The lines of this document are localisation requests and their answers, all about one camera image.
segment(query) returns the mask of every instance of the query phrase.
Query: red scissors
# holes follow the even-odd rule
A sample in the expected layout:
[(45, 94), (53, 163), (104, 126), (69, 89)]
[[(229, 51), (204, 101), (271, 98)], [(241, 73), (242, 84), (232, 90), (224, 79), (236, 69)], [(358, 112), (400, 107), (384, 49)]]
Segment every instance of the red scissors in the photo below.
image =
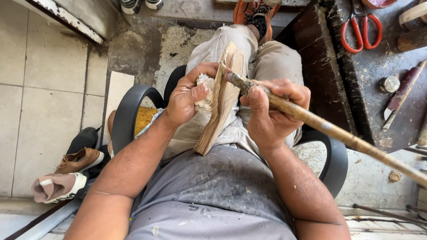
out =
[[(351, 15), (351, 24), (353, 25), (353, 30), (356, 33), (357, 44), (359, 45), (358, 49), (352, 48), (345, 40), (345, 29), (347, 28), (348, 21), (346, 21), (341, 27), (341, 43), (344, 48), (351, 53), (358, 53), (362, 51), (363, 47), (368, 50), (374, 49), (380, 44), (381, 39), (383, 38), (383, 25), (381, 24), (380, 20), (373, 14), (367, 15), (361, 8), (362, 6), (360, 2), (358, 2), (358, 0), (353, 0), (353, 14)], [(360, 33), (359, 24), (357, 23), (357, 16), (363, 16), (363, 38)], [(372, 19), (372, 21), (377, 26), (378, 35), (374, 45), (371, 45), (368, 39), (368, 18)]]

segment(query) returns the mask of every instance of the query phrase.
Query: hand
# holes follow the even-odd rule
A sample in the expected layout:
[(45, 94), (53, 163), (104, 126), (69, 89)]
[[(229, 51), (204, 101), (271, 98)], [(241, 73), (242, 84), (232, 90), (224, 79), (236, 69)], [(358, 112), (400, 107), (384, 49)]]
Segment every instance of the hand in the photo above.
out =
[(197, 86), (196, 80), (202, 73), (215, 78), (218, 66), (216, 62), (202, 62), (178, 81), (164, 111), (174, 127), (188, 122), (196, 115), (194, 103), (203, 100), (209, 93), (208, 84), (204, 82)]
[[(288, 79), (256, 81), (269, 88), (272, 93), (288, 97), (290, 101), (308, 109), (310, 90), (305, 86), (291, 83)], [(240, 97), (244, 106), (250, 106), (252, 116), (248, 123), (248, 133), (261, 152), (274, 151), (285, 146), (285, 138), (302, 126), (303, 122), (280, 111), (269, 109), (267, 94), (258, 86), (249, 89), (249, 96)]]

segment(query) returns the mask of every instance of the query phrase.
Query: orange sneaker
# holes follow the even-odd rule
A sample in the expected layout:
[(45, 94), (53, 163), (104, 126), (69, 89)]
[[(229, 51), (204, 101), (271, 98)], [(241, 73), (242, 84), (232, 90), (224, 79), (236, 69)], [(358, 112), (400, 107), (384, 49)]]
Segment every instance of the orange sneaker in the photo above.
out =
[(261, 46), (262, 44), (271, 41), (272, 35), (273, 35), (273, 29), (271, 28), (271, 19), (276, 15), (276, 13), (279, 11), (281, 5), (281, 1), (275, 6), (269, 6), (265, 3), (264, 0), (260, 0), (258, 2), (257, 8), (255, 9), (255, 14), (252, 17), (252, 21), (254, 21), (257, 17), (264, 17), (265, 19), (265, 34), (262, 36), (258, 42), (258, 45)]
[(254, 0), (238, 0), (233, 13), (234, 24), (246, 25), (248, 18), (252, 18), (255, 7)]

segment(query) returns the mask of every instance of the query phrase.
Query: paintbrush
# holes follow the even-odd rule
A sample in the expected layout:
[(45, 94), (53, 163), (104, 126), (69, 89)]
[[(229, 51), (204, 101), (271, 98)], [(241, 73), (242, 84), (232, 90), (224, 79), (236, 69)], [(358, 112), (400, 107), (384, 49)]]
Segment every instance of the paintbrush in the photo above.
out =
[(260, 86), (261, 89), (263, 89), (267, 94), (271, 107), (274, 107), (276, 110), (303, 121), (308, 126), (337, 139), (338, 141), (358, 152), (368, 154), (369, 156), (383, 162), (385, 165), (400, 171), (401, 173), (413, 179), (415, 182), (423, 185), (424, 187), (427, 187), (427, 175), (421, 173), (417, 169), (395, 159), (387, 153), (379, 150), (377, 147), (326, 121), (325, 119), (315, 115), (303, 107), (294, 104), (286, 98), (273, 94), (266, 87), (261, 86), (253, 80), (233, 72), (223, 63), (220, 63), (219, 67), (224, 71), (223, 78), (234, 86), (240, 88), (243, 95), (248, 94), (249, 88), (251, 86)]

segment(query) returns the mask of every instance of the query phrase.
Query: knife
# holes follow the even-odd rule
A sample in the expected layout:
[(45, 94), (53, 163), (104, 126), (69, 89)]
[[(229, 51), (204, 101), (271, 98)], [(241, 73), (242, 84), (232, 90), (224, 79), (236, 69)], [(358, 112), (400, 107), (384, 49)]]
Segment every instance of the knife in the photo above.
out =
[(389, 104), (387, 105), (386, 110), (384, 111), (384, 119), (387, 121), (390, 115), (398, 109), (398, 106), (401, 101), (405, 101), (406, 96), (411, 91), (412, 86), (415, 84), (417, 80), (416, 76), (418, 76), (421, 68), (413, 67), (409, 70), (406, 78), (401, 82), (401, 85), (397, 92), (395, 92), (394, 96), (390, 99)]

